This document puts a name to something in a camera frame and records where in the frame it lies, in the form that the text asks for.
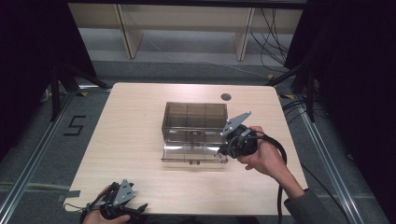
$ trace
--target gray floor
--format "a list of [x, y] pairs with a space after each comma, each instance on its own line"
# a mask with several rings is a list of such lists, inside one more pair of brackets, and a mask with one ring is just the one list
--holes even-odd
[[[150, 31], [145, 33], [136, 58], [127, 60], [118, 30], [80, 31], [99, 78], [109, 84], [129, 81], [262, 85], [267, 81], [268, 75], [281, 74], [262, 66], [260, 48], [251, 38], [247, 44], [245, 60], [238, 62], [234, 54], [232, 34]], [[290, 35], [281, 35], [279, 38], [285, 46], [291, 40]], [[265, 55], [264, 62], [272, 69], [285, 71], [268, 55]], [[292, 78], [277, 85], [278, 93], [290, 93], [291, 82]], [[79, 80], [79, 83], [89, 84], [84, 80]], [[73, 181], [108, 95], [109, 92], [105, 91], [90, 91], [87, 96], [76, 96], [73, 99], [8, 223], [78, 223], [78, 213], [63, 210], [62, 196]], [[291, 101], [280, 99], [282, 105]], [[331, 120], [326, 118], [325, 110], [318, 102], [315, 103], [315, 109], [316, 125], [364, 222], [389, 223], [356, 165], [345, 157], [347, 149]], [[316, 146], [299, 114], [298, 110], [293, 110], [286, 119], [290, 122], [290, 132], [300, 160], [337, 198]], [[84, 128], [79, 136], [65, 136], [65, 133], [76, 131], [68, 127], [74, 116], [85, 116], [75, 122], [84, 125]], [[7, 197], [10, 187], [17, 181], [49, 124], [50, 102], [44, 102], [35, 112], [21, 141], [0, 163], [0, 201]], [[347, 223], [325, 190], [308, 173], [305, 173], [305, 177], [309, 188], [338, 218], [339, 223]], [[276, 223], [276, 217], [259, 217], [259, 220], [261, 223]], [[292, 219], [285, 217], [283, 223], [292, 223]]]

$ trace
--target black cable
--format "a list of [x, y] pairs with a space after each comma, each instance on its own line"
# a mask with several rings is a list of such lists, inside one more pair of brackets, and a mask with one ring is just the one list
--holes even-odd
[[285, 110], [289, 109], [290, 107], [293, 107], [293, 106], [296, 106], [296, 105], [301, 105], [301, 104], [304, 104], [304, 103], [305, 103], [305, 100], [293, 101], [291, 103], [288, 103], [288, 104], [282, 106], [282, 110], [285, 111]]
[[260, 59], [261, 59], [261, 62], [262, 62], [262, 66], [264, 66], [266, 69], [268, 69], [268, 70], [270, 70], [270, 71], [279, 72], [279, 73], [282, 73], [282, 74], [286, 73], [286, 72], [284, 72], [284, 71], [276, 70], [276, 69], [270, 68], [270, 67], [268, 67], [268, 66], [265, 65], [265, 63], [264, 63], [264, 61], [263, 61], [263, 59], [262, 59], [262, 56], [263, 56], [263, 53], [262, 53], [262, 52], [265, 50], [268, 54], [273, 54], [273, 53], [272, 53], [271, 51], [269, 51], [268, 49], [264, 48], [264, 47], [262, 46], [262, 43], [260, 43], [260, 41], [254, 36], [253, 33], [250, 33], [250, 34], [253, 36], [254, 40], [255, 40], [256, 43], [259, 45], [259, 47], [262, 49], [261, 54], [260, 54]]
[[[266, 134], [261, 136], [261, 139], [274, 145], [279, 150], [280, 155], [283, 159], [283, 162], [285, 162], [285, 164], [288, 163], [288, 157], [286, 155], [285, 148], [283, 148], [282, 145], [280, 145], [280, 143], [278, 143], [274, 138], [272, 138]], [[277, 189], [277, 215], [278, 215], [277, 223], [278, 224], [282, 223], [282, 192], [283, 192], [283, 189], [279, 185], [279, 188]]]
[[283, 52], [283, 49], [282, 49], [282, 48], [284, 48], [284, 49], [287, 49], [287, 48], [284, 47], [282, 44], [280, 44], [279, 39], [277, 38], [276, 23], [275, 23], [276, 9], [274, 8], [272, 12], [273, 12], [273, 20], [272, 20], [272, 22], [271, 22], [271, 26], [270, 26], [270, 24], [269, 24], [269, 22], [268, 22], [268, 20], [267, 20], [267, 18], [266, 18], [266, 16], [265, 16], [263, 10], [262, 10], [262, 16], [264, 17], [265, 22], [267, 23], [267, 26], [268, 26], [268, 29], [269, 29], [269, 34], [268, 34], [268, 36], [271, 35], [271, 36], [273, 37], [273, 39], [275, 40], [275, 42], [276, 42], [277, 45], [278, 45], [278, 48], [277, 48], [277, 49], [279, 49], [279, 52], [280, 52], [280, 54], [281, 54], [283, 60], [285, 60], [284, 52]]
[[250, 34], [253, 36], [256, 43], [260, 46], [260, 48], [262, 49], [262, 52], [265, 50], [265, 52], [268, 53], [268, 55], [270, 55], [278, 63], [281, 63], [281, 64], [284, 63], [282, 60], [278, 59], [273, 52], [271, 52], [269, 49], [267, 49], [265, 47], [265, 43], [264, 44], [260, 43], [260, 41], [256, 38], [256, 36], [253, 33], [250, 33]]
[[347, 213], [346, 211], [343, 209], [343, 207], [341, 206], [341, 204], [339, 202], [337, 202], [337, 200], [335, 200], [335, 198], [332, 196], [332, 194], [330, 193], [330, 191], [324, 186], [323, 183], [320, 182], [320, 180], [314, 175], [312, 174], [312, 172], [301, 163], [301, 166], [323, 187], [323, 189], [327, 192], [327, 194], [329, 194], [329, 196], [332, 198], [332, 200], [335, 202], [335, 204], [338, 206], [338, 208], [340, 209], [340, 211], [343, 213], [344, 217], [346, 218], [347, 223], [350, 224], [349, 218], [347, 217]]
[[306, 112], [306, 110], [303, 111], [303, 112], [301, 112], [299, 115], [297, 115], [297, 116], [294, 117], [293, 119], [289, 120], [289, 121], [288, 121], [288, 124], [292, 123], [295, 119], [297, 119], [298, 117], [300, 117], [300, 116], [301, 116], [303, 113], [305, 113], [305, 112]]
[[288, 113], [285, 114], [285, 118], [286, 118], [286, 117], [288, 116], [288, 114], [291, 113], [293, 110], [299, 109], [299, 108], [304, 108], [304, 106], [297, 105], [296, 107], [294, 107], [293, 109], [291, 109], [290, 111], [288, 111]]
[[[267, 37], [265, 37], [264, 34], [262, 33], [262, 38], [263, 38], [264, 40], [267, 40], [267, 39], [269, 38], [269, 34], [267, 35]], [[271, 46], [272, 48], [274, 48], [274, 49], [282, 50], [282, 49], [280, 49], [279, 47], [277, 47], [277, 46], [271, 44], [270, 42], [266, 42], [266, 43], [267, 43], [269, 46]]]

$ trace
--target floor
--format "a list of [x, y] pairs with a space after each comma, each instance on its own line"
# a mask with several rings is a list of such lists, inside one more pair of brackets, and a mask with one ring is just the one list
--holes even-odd
[[[80, 33], [99, 78], [109, 83], [120, 80], [158, 82], [164, 81], [165, 78], [173, 78], [170, 80], [175, 83], [261, 85], [268, 81], [269, 75], [279, 76], [287, 70], [268, 53], [262, 57], [262, 51], [252, 37], [247, 43], [244, 61], [238, 62], [234, 54], [232, 34], [147, 31], [136, 57], [128, 60], [120, 31], [80, 29]], [[280, 35], [278, 38], [287, 48], [292, 35]], [[269, 49], [281, 58], [279, 50], [270, 47]], [[164, 74], [159, 74], [163, 69], [175, 71], [175, 77], [164, 77]], [[201, 75], [194, 73], [195, 70], [199, 70]], [[185, 71], [190, 71], [191, 74], [184, 75]], [[289, 78], [276, 87], [282, 105], [294, 101], [288, 98], [291, 82], [292, 78]], [[90, 84], [84, 80], [79, 80], [79, 83]], [[17, 198], [19, 203], [10, 208], [12, 216], [2, 220], [2, 223], [78, 222], [79, 213], [64, 211], [63, 197], [73, 181], [108, 95], [108, 91], [89, 91], [86, 96], [64, 95], [63, 102], [68, 103], [68, 107], [53, 133], [48, 133], [48, 127], [51, 125], [50, 101], [43, 102], [37, 109], [35, 118], [25, 130], [21, 141], [0, 163], [1, 202], [9, 197], [13, 184], [26, 177], [21, 174], [26, 174], [25, 164], [30, 162], [32, 155], [36, 155], [37, 146], [46, 147], [43, 154], [36, 157], [38, 164], [31, 171], [30, 178], [26, 179], [25, 189], [21, 189], [24, 193]], [[347, 148], [337, 135], [319, 98], [314, 108], [316, 113], [314, 126], [308, 122], [303, 107], [296, 105], [285, 110], [301, 162], [321, 180], [337, 201], [342, 201], [344, 198], [340, 195], [340, 188], [337, 185], [339, 183], [344, 185], [343, 188], [357, 206], [358, 219], [352, 220], [351, 223], [389, 223], [375, 196], [361, 177], [359, 169], [346, 157]], [[65, 133], [74, 131], [69, 128], [69, 124], [70, 120], [78, 115], [85, 116], [85, 119], [77, 119], [77, 123], [82, 122], [84, 125], [83, 132], [75, 138], [65, 136]], [[321, 141], [315, 141], [313, 137], [315, 132], [310, 132], [312, 129], [318, 130]], [[44, 135], [49, 136], [47, 145], [41, 141]], [[341, 182], [332, 177], [334, 170], [329, 171], [326, 167], [326, 155], [323, 156], [321, 152], [323, 148], [329, 152], [332, 165], [341, 177]], [[305, 173], [305, 177], [309, 188], [319, 196], [340, 223], [347, 223], [340, 209], [323, 187], [308, 172]], [[276, 217], [258, 217], [258, 220], [260, 223], [276, 223]], [[283, 223], [293, 223], [293, 221], [290, 217], [285, 217]]]

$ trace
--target wire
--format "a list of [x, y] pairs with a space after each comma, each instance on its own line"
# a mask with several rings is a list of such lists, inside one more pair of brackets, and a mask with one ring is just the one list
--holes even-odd
[[[160, 47], [158, 47], [157, 45], [155, 45], [147, 35], [145, 35], [145, 38], [147, 39], [147, 41], [148, 41], [155, 49], [159, 50], [160, 52], [163, 52], [163, 50], [162, 50]], [[217, 63], [210, 63], [210, 62], [205, 62], [205, 61], [202, 61], [202, 62], [195, 61], [195, 62], [194, 62], [194, 61], [187, 61], [187, 60], [182, 60], [182, 59], [174, 59], [174, 58], [168, 57], [168, 56], [166, 56], [166, 55], [164, 55], [164, 56], [165, 56], [167, 59], [169, 59], [169, 60], [171, 60], [171, 61], [175, 61], [175, 62], [183, 62], [183, 63], [208, 63], [208, 64], [213, 64], [213, 65], [222, 66], [222, 67], [229, 67], [229, 68], [232, 68], [232, 69], [234, 69], [234, 70], [236, 70], [236, 71], [239, 71], [239, 72], [248, 73], [248, 74], [256, 75], [256, 76], [259, 76], [259, 77], [263, 77], [263, 78], [265, 78], [265, 79], [269, 79], [269, 78], [266, 77], [265, 75], [262, 75], [262, 74], [259, 74], [259, 73], [255, 73], [255, 72], [249, 72], [249, 71], [246, 71], [246, 70], [242, 70], [242, 69], [233, 67], [233, 66], [228, 65], [228, 64], [217, 64]]]
[[78, 208], [78, 210], [70, 211], [70, 212], [81, 212], [81, 211], [83, 211], [85, 209], [84, 207], [77, 207], [77, 206], [75, 206], [75, 205], [73, 205], [71, 203], [65, 203], [64, 204], [64, 209], [66, 208], [67, 205], [69, 205], [70, 207]]
[[278, 187], [277, 189], [277, 223], [281, 224], [282, 223], [282, 192], [283, 189], [282, 187]]
[[[267, 35], [267, 37], [265, 37], [264, 34], [262, 33], [262, 38], [263, 38], [264, 40], [267, 40], [267, 39], [269, 38], [269, 34]], [[280, 50], [279, 47], [277, 47], [277, 46], [271, 44], [270, 42], [266, 42], [266, 44], [268, 44], [269, 46], [271, 46], [271, 47], [274, 48], [274, 49]]]
[[280, 73], [285, 73], [283, 71], [279, 71], [273, 68], [268, 67], [267, 65], [265, 65], [264, 60], [263, 60], [263, 52], [267, 52], [274, 60], [276, 60], [278, 63], [281, 63], [283, 65], [283, 62], [281, 62], [275, 55], [273, 52], [271, 52], [270, 50], [266, 49], [262, 43], [260, 43], [260, 41], [254, 36], [253, 33], [250, 33], [253, 36], [253, 39], [256, 41], [256, 43], [260, 46], [260, 48], [262, 49], [261, 54], [260, 54], [260, 60], [262, 62], [262, 66], [264, 66], [266, 69], [271, 70], [271, 71], [275, 71], [275, 72], [280, 72]]
[[301, 104], [304, 104], [304, 103], [305, 103], [305, 100], [293, 101], [291, 103], [288, 103], [288, 104], [282, 106], [282, 110], [285, 111], [285, 110], [289, 109], [290, 107], [293, 107], [293, 106], [296, 106], [296, 105], [301, 105]]
[[267, 20], [267, 18], [266, 18], [266, 16], [265, 16], [265, 13], [264, 13], [264, 11], [263, 11], [263, 9], [262, 9], [262, 16], [264, 17], [264, 19], [265, 19], [265, 23], [267, 24], [267, 26], [268, 26], [268, 30], [269, 30], [269, 33], [268, 33], [268, 35], [267, 35], [267, 38], [265, 38], [265, 43], [267, 43], [268, 42], [268, 37], [269, 37], [269, 35], [271, 35], [272, 37], [273, 37], [273, 39], [275, 40], [275, 42], [277, 43], [277, 45], [278, 45], [278, 47], [276, 48], [276, 47], [274, 47], [273, 45], [271, 45], [270, 44], [270, 46], [273, 46], [275, 49], [278, 49], [279, 50], [279, 53], [280, 53], [280, 55], [281, 55], [281, 57], [282, 57], [282, 59], [283, 59], [283, 61], [285, 61], [286, 60], [286, 56], [285, 56], [285, 52], [284, 51], [289, 51], [285, 46], [283, 46], [282, 44], [280, 44], [280, 42], [279, 42], [279, 39], [278, 39], [278, 37], [277, 37], [277, 30], [276, 30], [276, 22], [275, 22], [275, 18], [276, 18], [276, 9], [275, 8], [273, 8], [272, 9], [272, 22], [271, 22], [271, 25], [269, 24], [269, 22], [268, 22], [268, 20]]
[[300, 117], [303, 113], [306, 113], [306, 110], [301, 112], [299, 115], [297, 115], [296, 117], [294, 117], [293, 119], [288, 121], [288, 124], [292, 123], [295, 119], [297, 119], [298, 117]]
[[290, 111], [288, 111], [288, 113], [285, 114], [285, 117], [287, 117], [288, 114], [291, 113], [293, 110], [299, 109], [299, 108], [304, 108], [304, 106], [303, 106], [303, 105], [297, 105], [296, 107], [294, 107], [293, 109], [291, 109]]
[[301, 163], [301, 166], [323, 187], [323, 189], [329, 194], [329, 196], [332, 198], [332, 200], [335, 202], [335, 204], [338, 206], [338, 208], [341, 210], [343, 213], [344, 217], [346, 218], [347, 223], [350, 223], [349, 218], [347, 217], [346, 211], [343, 209], [341, 204], [335, 200], [335, 198], [332, 196], [330, 191], [324, 186], [324, 184], [305, 166]]

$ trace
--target person's arm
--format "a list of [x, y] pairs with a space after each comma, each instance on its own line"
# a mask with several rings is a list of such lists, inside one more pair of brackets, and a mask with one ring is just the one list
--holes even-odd
[[87, 216], [84, 217], [82, 224], [124, 224], [127, 221], [129, 221], [129, 219], [131, 219], [129, 215], [124, 215], [121, 217], [114, 218], [112, 220], [107, 220], [102, 216], [99, 209], [100, 206], [95, 206], [92, 209], [92, 211], [89, 212]]
[[[262, 127], [250, 128], [263, 133]], [[271, 176], [285, 190], [289, 197], [285, 201], [285, 206], [297, 223], [336, 223], [318, 197], [310, 190], [303, 190], [283, 162], [277, 148], [269, 142], [259, 139], [258, 149], [254, 154], [239, 156], [237, 159], [247, 165], [247, 170], [254, 168], [264, 175]]]

